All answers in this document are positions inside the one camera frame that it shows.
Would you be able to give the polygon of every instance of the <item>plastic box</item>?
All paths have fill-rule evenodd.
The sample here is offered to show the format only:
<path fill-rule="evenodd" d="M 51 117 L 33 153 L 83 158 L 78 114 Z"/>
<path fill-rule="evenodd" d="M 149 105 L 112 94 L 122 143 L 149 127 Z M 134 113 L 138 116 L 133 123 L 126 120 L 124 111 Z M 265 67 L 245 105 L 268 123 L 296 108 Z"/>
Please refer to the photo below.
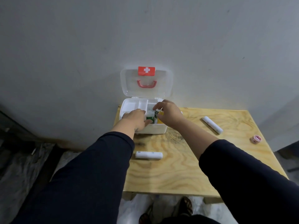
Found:
<path fill-rule="evenodd" d="M 123 93 L 127 98 L 121 105 L 121 111 L 119 113 L 119 119 L 125 113 L 129 113 L 135 109 L 145 110 L 144 120 L 148 112 L 154 112 L 152 108 L 156 103 L 162 101 L 171 94 L 173 75 L 167 70 L 155 70 L 153 75 L 153 69 L 151 68 L 151 76 L 140 75 L 140 69 L 147 69 L 148 67 L 139 67 L 138 69 L 123 69 L 121 71 L 121 87 Z M 165 124 L 148 124 L 142 131 L 138 133 L 146 134 L 163 134 L 167 130 Z"/>

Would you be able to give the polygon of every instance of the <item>person's right hand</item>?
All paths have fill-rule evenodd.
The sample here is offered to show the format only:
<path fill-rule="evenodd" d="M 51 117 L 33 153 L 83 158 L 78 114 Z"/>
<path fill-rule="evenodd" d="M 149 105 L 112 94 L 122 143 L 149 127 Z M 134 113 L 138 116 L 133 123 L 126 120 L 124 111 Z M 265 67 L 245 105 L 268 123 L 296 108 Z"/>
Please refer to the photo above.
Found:
<path fill-rule="evenodd" d="M 158 114 L 158 118 L 162 121 L 162 123 L 173 129 L 176 129 L 180 122 L 185 119 L 178 106 L 171 101 L 163 100 L 162 102 L 158 102 L 153 107 L 153 110 L 156 109 L 163 109 L 164 114 Z"/>

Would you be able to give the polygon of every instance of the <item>dark pants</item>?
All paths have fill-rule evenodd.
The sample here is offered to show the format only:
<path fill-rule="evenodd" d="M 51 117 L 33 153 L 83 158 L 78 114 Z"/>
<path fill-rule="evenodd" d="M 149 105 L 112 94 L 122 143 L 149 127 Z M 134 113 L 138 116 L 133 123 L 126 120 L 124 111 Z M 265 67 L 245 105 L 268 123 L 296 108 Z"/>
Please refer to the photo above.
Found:
<path fill-rule="evenodd" d="M 220 224 L 213 219 L 210 219 L 203 215 L 193 215 L 191 217 L 186 215 L 180 215 L 178 217 L 168 217 L 162 220 L 160 224 L 168 223 L 185 223 L 185 224 Z"/>

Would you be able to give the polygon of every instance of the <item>red label with white cross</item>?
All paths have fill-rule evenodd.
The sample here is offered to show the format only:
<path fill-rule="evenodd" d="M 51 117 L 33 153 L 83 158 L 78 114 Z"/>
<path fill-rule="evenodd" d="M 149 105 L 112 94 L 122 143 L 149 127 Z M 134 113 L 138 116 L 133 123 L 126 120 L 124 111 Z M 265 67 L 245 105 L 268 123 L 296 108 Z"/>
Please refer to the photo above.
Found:
<path fill-rule="evenodd" d="M 155 67 L 138 67 L 138 75 L 155 76 Z"/>

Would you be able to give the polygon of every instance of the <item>person's left hand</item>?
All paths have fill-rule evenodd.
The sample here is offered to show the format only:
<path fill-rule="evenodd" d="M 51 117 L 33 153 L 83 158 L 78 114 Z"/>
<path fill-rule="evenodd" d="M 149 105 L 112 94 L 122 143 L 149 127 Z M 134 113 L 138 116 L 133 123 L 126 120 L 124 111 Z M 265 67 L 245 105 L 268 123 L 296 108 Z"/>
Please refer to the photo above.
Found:
<path fill-rule="evenodd" d="M 143 130 L 148 124 L 152 123 L 152 120 L 147 119 L 144 121 L 145 111 L 141 109 L 136 109 L 130 113 L 125 113 L 122 119 L 129 120 L 134 125 L 135 132 Z"/>

